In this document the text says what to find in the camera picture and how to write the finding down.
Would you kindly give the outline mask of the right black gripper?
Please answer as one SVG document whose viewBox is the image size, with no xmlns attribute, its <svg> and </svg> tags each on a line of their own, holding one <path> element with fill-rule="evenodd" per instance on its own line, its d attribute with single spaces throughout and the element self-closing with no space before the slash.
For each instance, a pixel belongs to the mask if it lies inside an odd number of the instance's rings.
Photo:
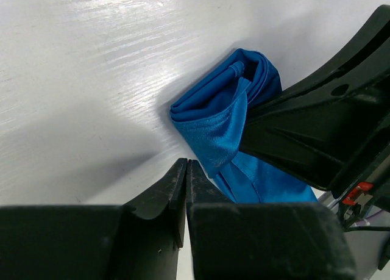
<svg viewBox="0 0 390 280">
<path fill-rule="evenodd" d="M 279 96 L 249 110 L 240 150 L 331 190 L 358 272 L 389 262 L 389 90 Z"/>
</svg>

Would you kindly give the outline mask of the blue cloth napkin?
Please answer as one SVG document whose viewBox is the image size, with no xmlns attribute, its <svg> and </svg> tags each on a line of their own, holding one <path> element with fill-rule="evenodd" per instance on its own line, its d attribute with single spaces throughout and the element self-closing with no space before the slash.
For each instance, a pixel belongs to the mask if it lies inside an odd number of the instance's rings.
<svg viewBox="0 0 390 280">
<path fill-rule="evenodd" d="M 237 49 L 170 107 L 174 127 L 235 203 L 317 200 L 306 183 L 239 151 L 248 109 L 281 92 L 280 75 L 262 53 Z"/>
</svg>

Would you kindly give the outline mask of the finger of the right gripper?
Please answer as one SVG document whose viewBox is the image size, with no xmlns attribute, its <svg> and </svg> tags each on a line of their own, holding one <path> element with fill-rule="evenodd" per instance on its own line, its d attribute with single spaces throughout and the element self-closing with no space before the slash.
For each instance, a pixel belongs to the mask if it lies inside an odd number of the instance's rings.
<svg viewBox="0 0 390 280">
<path fill-rule="evenodd" d="M 334 87 L 347 82 L 352 73 L 367 65 L 368 61 L 378 58 L 388 45 L 389 5 L 383 4 L 375 9 L 358 32 L 329 61 L 282 93 L 250 108 L 246 126 L 290 100 L 310 93 L 329 95 Z"/>
</svg>

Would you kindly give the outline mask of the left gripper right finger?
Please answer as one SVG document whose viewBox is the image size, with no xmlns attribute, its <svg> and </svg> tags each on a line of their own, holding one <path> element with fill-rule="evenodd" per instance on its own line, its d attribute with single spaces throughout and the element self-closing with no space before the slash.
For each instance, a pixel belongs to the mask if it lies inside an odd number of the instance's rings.
<svg viewBox="0 0 390 280">
<path fill-rule="evenodd" d="M 186 212 L 196 279 L 355 279 L 335 215 L 318 203 L 238 204 L 186 170 Z"/>
</svg>

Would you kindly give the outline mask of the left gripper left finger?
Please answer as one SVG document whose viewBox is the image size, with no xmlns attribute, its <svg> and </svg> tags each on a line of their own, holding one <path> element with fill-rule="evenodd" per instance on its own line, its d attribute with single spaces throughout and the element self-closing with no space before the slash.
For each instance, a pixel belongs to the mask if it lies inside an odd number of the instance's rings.
<svg viewBox="0 0 390 280">
<path fill-rule="evenodd" d="M 123 205 L 1 208 L 2 279 L 175 279 L 186 159 Z"/>
</svg>

